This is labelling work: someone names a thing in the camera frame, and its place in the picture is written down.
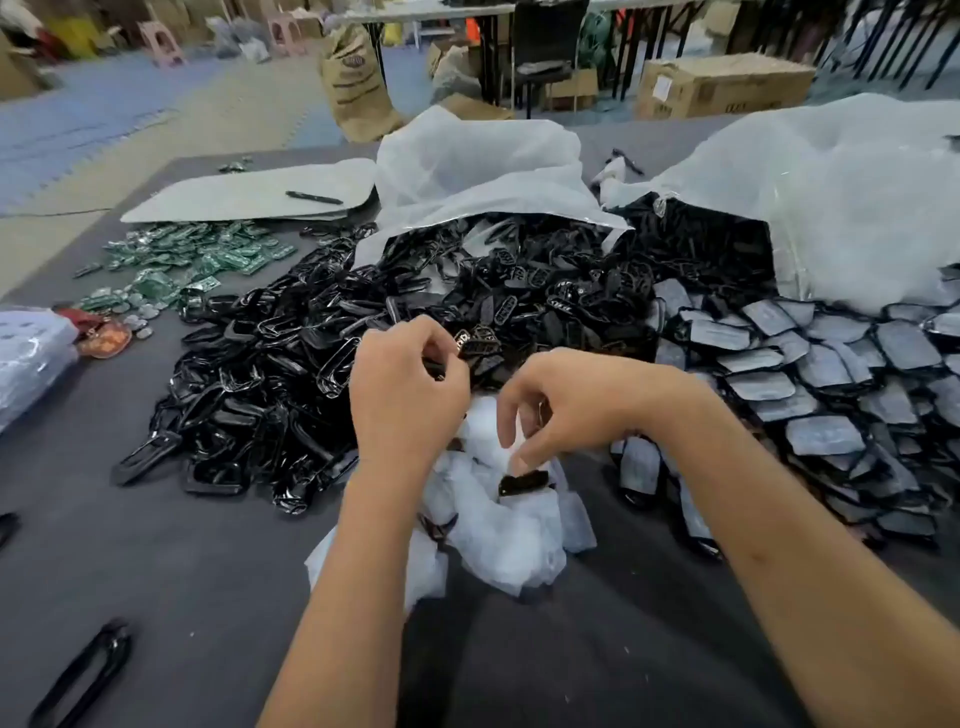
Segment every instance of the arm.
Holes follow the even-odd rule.
[[[542,427],[529,415],[547,400]],[[960,725],[960,632],[833,516],[703,382],[671,367],[554,350],[503,388],[515,474],[640,430],[677,463],[814,719],[829,726]]]
[[[422,356],[445,362],[434,381]],[[396,722],[407,550],[423,484],[469,406],[453,338],[420,317],[368,331],[350,376],[360,462],[259,728]]]

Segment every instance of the pile of black plastic parts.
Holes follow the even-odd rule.
[[[607,254],[606,228],[492,213],[406,232],[372,266],[350,269],[362,229],[244,296],[187,289],[180,315],[204,326],[115,481],[181,451],[187,492],[253,487],[302,513],[352,462],[360,336],[426,313],[461,344],[475,389],[557,346],[696,372],[865,541],[934,543],[960,458],[960,311],[899,304],[871,319],[779,299],[764,224],[653,195],[614,212],[635,229]],[[483,228],[485,254],[469,255]],[[631,438],[617,455],[628,502],[672,500],[688,540],[719,556],[656,447]]]

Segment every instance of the pink plastic stool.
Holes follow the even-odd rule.
[[[268,21],[270,39],[274,42],[274,50],[279,56],[305,56],[306,46],[303,45],[303,33],[297,25],[297,19],[288,12],[275,15]],[[294,39],[294,31],[299,40]]]
[[[140,34],[146,41],[150,55],[154,57],[154,63],[157,65],[170,66],[186,63],[186,58],[183,57],[183,51],[177,45],[174,35],[163,23],[155,20],[140,23]]]

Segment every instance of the chair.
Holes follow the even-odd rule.
[[[303,33],[297,25],[297,19],[288,12],[274,15],[267,21],[270,28],[270,40],[278,56],[305,56]]]
[[[514,9],[514,43],[511,66],[511,109],[516,102],[516,85],[526,89],[527,118],[533,106],[534,87],[555,84],[572,78],[577,72],[577,41],[587,14],[589,0],[563,0],[541,5],[521,0]],[[526,63],[566,61],[563,68],[535,73],[517,72]],[[573,97],[577,110],[577,97]]]
[[[157,65],[176,65],[177,63],[186,63],[180,46],[174,39],[174,35],[163,23],[155,20],[148,20],[140,23],[140,34],[143,41],[150,49],[150,55],[154,57],[154,63]]]

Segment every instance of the dark gray tabletop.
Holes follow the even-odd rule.
[[[685,158],[731,121],[637,122],[577,130],[585,174],[618,147],[648,173]],[[263,169],[375,156],[376,145],[253,154]],[[51,260],[8,300],[49,305],[122,280],[70,274],[122,235],[119,215],[162,186],[233,158],[179,159]],[[290,225],[281,237],[310,245]],[[278,277],[225,276],[240,292]],[[126,490],[110,466],[145,438],[187,331],[173,314],[120,356],[78,366],[0,436],[0,512],[24,526],[0,552],[0,726],[21,726],[60,671],[113,617],[133,623],[130,663],[86,724],[252,726],[308,597],[303,560],[339,499],[300,520],[252,494],[188,496],[173,463]],[[726,567],[673,540],[662,516],[616,500],[597,463],[565,462],[599,547],[551,588],[512,599],[458,566],[447,597],[424,600],[404,636],[400,722],[428,726],[806,725]],[[892,546],[884,558],[960,621],[960,546]]]

